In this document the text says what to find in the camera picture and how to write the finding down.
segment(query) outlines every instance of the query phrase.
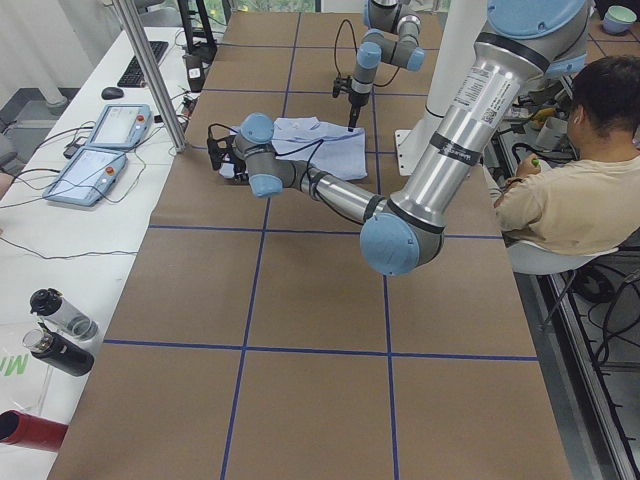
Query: desk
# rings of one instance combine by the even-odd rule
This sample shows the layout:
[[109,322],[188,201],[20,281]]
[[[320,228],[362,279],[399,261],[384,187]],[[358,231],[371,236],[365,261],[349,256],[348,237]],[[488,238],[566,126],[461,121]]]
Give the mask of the desk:
[[[169,49],[160,65],[170,96],[188,88],[182,50],[175,46],[178,29],[148,28],[150,40],[166,40]],[[50,135],[75,128],[89,120],[96,120],[107,103],[100,98],[106,86],[117,83],[119,76],[131,60],[133,51],[124,33],[96,67],[67,110],[56,123]],[[125,96],[109,103],[154,102],[147,88],[126,89]],[[40,148],[26,168],[62,168],[67,160],[62,150],[71,136],[48,142]],[[0,228],[4,238],[36,250],[44,255],[73,255],[87,251],[137,251],[145,234],[149,215],[165,183],[173,154],[172,143],[166,130],[160,130],[137,153],[147,163],[139,184],[118,204],[104,200],[87,209],[74,209],[39,200],[27,205],[0,210]],[[140,160],[128,154],[128,165],[115,187],[108,193],[118,199],[129,188],[142,168]],[[25,175],[29,180],[42,172]],[[36,186],[45,186],[51,179],[35,180]],[[38,198],[24,184],[16,183],[0,205],[11,205]],[[0,304],[3,315],[0,322],[27,322],[35,326],[35,317],[29,315],[29,298],[39,288],[54,287],[62,291],[78,308],[87,313],[100,326],[99,338],[83,347],[98,353],[102,336],[109,326],[118,298],[124,287],[134,256],[82,257],[75,260],[41,260],[33,255],[0,243],[0,264],[3,276]],[[87,377],[74,378],[54,370],[41,416],[68,423],[84,388]],[[38,480],[47,477],[55,454],[1,446],[0,478],[11,480]]]
[[[191,144],[254,111],[344,124],[347,100],[330,97],[343,17],[234,14]],[[423,25],[426,67],[361,115],[361,184],[383,194],[403,182],[393,131],[422,115],[433,72],[441,31]],[[570,478],[478,168],[447,219],[437,259],[385,278],[322,205],[257,200],[206,151],[182,155],[49,478]]]

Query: red cylinder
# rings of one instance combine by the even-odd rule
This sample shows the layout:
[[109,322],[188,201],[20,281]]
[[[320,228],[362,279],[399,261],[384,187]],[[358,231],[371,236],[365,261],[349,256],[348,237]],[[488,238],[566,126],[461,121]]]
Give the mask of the red cylinder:
[[57,452],[67,425],[8,410],[0,415],[0,443]]

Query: computer mouse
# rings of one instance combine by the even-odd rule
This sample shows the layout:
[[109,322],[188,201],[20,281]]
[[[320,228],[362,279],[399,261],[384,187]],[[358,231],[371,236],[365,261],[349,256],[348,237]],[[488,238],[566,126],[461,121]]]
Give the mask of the computer mouse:
[[113,100],[114,98],[122,98],[124,97],[124,90],[118,87],[107,87],[102,90],[102,99],[103,100]]

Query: black stand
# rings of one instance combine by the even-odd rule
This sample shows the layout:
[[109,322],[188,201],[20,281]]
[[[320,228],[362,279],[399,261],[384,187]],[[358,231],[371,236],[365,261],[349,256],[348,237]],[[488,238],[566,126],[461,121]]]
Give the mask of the black stand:
[[194,42],[191,10],[189,9],[190,0],[178,0],[178,8],[180,9],[184,35],[187,38],[187,53],[196,55],[200,57],[204,63],[210,64],[213,62],[213,59],[218,52],[218,46],[216,45],[213,33],[211,32],[211,24],[209,23],[209,15],[207,14],[207,8],[204,5],[204,0],[195,0],[195,3],[198,8],[197,14],[200,17],[200,23],[202,24],[206,43]]

